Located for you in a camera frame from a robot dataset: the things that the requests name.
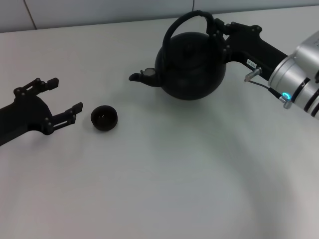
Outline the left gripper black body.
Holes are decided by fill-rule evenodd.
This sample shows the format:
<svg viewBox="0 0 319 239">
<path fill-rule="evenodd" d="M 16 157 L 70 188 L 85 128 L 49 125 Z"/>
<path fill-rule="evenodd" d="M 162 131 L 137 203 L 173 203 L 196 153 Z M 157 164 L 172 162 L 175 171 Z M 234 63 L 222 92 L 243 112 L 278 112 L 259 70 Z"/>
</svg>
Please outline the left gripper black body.
<svg viewBox="0 0 319 239">
<path fill-rule="evenodd" d="M 29 131 L 52 134 L 53 115 L 37 95 L 16 96 L 12 104 L 0 110 L 0 144 L 4 145 Z"/>
</svg>

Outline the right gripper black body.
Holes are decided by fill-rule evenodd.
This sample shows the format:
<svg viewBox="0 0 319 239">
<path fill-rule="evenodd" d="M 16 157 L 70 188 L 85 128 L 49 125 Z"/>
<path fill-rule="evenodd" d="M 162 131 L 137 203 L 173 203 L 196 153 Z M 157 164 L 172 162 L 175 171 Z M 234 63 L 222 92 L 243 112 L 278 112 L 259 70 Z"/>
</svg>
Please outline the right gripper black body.
<svg viewBox="0 0 319 239">
<path fill-rule="evenodd" d="M 251 70 L 260 67 L 261 77 L 268 81 L 287 55 L 262 40 L 261 31 L 258 25 L 227 24 L 224 32 L 228 36 L 225 40 L 225 62 L 239 62 Z"/>
</svg>

